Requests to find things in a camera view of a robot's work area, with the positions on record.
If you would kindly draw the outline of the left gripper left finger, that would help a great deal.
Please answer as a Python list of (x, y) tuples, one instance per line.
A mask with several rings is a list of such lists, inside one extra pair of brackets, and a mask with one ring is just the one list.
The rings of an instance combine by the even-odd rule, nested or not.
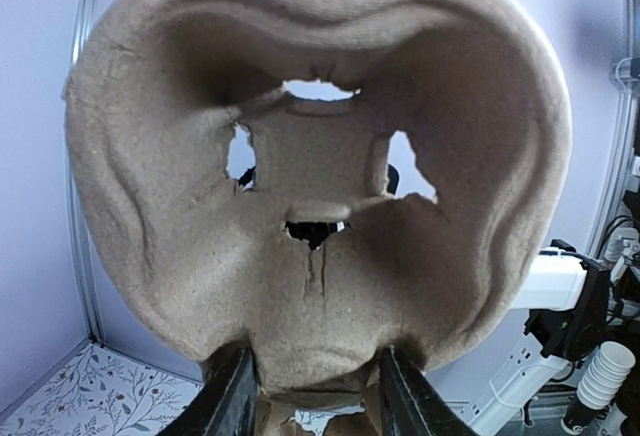
[(169, 424), (169, 436), (254, 434), (256, 369), (243, 347), (222, 362), (187, 408)]

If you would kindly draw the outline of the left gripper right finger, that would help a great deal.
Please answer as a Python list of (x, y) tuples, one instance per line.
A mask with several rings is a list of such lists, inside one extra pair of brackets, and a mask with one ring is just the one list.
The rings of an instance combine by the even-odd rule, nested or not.
[(449, 408), (420, 369), (390, 346), (379, 359), (382, 434), (476, 436)]

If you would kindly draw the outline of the brown cardboard cup carrier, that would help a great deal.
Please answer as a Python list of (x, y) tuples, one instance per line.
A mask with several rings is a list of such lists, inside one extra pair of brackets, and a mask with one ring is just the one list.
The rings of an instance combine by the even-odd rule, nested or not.
[(128, 308), (260, 435), (482, 343), (548, 231), (571, 107), (514, 0), (115, 0), (91, 33), (86, 217)]

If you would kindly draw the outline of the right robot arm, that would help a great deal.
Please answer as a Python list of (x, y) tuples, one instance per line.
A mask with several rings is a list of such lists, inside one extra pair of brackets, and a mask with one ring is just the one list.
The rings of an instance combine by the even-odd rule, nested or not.
[(512, 313), (446, 374), (455, 413), (477, 434), (495, 435), (551, 379), (600, 342), (610, 273), (555, 239), (540, 251)]

